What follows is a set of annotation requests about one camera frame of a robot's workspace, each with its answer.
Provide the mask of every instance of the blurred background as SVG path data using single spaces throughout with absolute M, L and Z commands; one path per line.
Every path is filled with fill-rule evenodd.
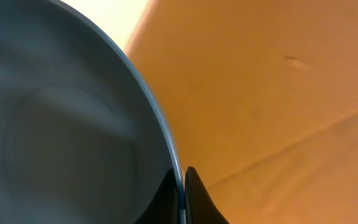
M 65 2 L 143 75 L 230 223 L 358 223 L 358 1 Z

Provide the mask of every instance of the black object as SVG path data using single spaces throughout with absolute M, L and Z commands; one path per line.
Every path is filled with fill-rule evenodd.
M 208 223 L 195 175 L 188 220 Z M 0 223 L 183 223 L 184 209 L 167 125 L 119 48 L 62 2 L 0 0 Z

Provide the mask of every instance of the curved glass edge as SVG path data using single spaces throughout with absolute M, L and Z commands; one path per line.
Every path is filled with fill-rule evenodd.
M 177 181 L 177 188 L 178 188 L 178 194 L 179 194 L 179 201 L 180 201 L 180 208 L 181 212 L 183 212 L 183 209 L 185 207 L 185 189 L 183 187 L 183 177 L 181 174 L 181 166 L 180 161 L 175 149 L 175 144 L 173 142 L 172 135 L 170 133 L 170 128 L 166 122 L 166 119 L 162 113 L 162 110 L 160 109 L 157 101 L 155 100 L 152 92 L 148 88 L 146 82 L 144 79 L 140 76 L 139 72 L 136 70 L 135 66 L 132 64 L 132 62 L 127 58 L 127 56 L 124 54 L 124 52 L 110 39 L 110 37 L 104 33 L 95 23 L 93 23 L 91 20 L 89 20 L 86 16 L 84 16 L 82 13 L 78 12 L 76 9 L 72 8 L 68 4 L 60 1 L 60 0 L 48 0 L 57 6 L 61 7 L 62 9 L 66 10 L 70 14 L 74 15 L 75 17 L 82 20 L 85 24 L 90 26 L 97 34 L 99 34 L 103 40 L 113 49 L 113 51 L 118 54 L 122 62 L 127 66 L 129 71 L 132 73 L 132 75 L 137 80 L 139 86 L 141 87 L 142 91 L 146 95 L 146 98 L 148 99 L 155 116 L 157 117 L 158 123 L 160 124 L 160 127 L 162 129 L 163 135 L 165 137 L 165 140 L 167 142 L 168 150 L 171 156 L 172 160 L 172 166 L 175 173 L 176 181 Z

